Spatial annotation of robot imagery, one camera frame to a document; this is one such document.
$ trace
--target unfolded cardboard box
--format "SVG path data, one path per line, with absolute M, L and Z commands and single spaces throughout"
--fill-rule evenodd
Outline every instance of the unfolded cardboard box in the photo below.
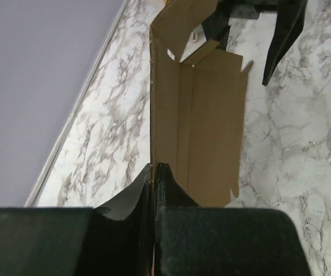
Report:
M 151 24 L 151 165 L 168 163 L 201 206 L 238 196 L 238 170 L 250 62 L 207 41 L 180 62 L 191 31 L 217 0 L 171 0 Z

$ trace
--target marble table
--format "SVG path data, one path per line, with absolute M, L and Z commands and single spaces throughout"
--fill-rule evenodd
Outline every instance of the marble table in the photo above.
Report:
M 153 1 L 130 0 L 37 206 L 97 206 L 149 162 L 149 24 L 159 11 Z M 331 275 L 331 1 L 309 0 L 305 30 L 264 87 L 275 19 L 231 20 L 228 51 L 255 65 L 240 195 L 229 206 L 285 211 L 313 275 Z

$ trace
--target gray floor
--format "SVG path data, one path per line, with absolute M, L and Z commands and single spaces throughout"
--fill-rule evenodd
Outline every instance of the gray floor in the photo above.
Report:
M 124 0 L 0 1 L 0 206 L 23 206 Z

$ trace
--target cardboard box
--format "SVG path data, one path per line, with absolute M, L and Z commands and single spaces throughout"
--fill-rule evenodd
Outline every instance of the cardboard box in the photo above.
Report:
M 238 196 L 238 170 L 250 62 L 207 41 L 180 62 L 192 30 L 217 0 L 171 0 L 151 24 L 152 184 L 159 162 L 201 206 Z

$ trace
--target hole in cardboard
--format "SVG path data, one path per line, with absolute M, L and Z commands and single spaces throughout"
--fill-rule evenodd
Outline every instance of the hole in cardboard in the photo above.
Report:
M 171 59 L 173 59 L 173 60 L 176 59 L 176 56 L 171 52 L 171 50 L 167 49 L 167 54 Z

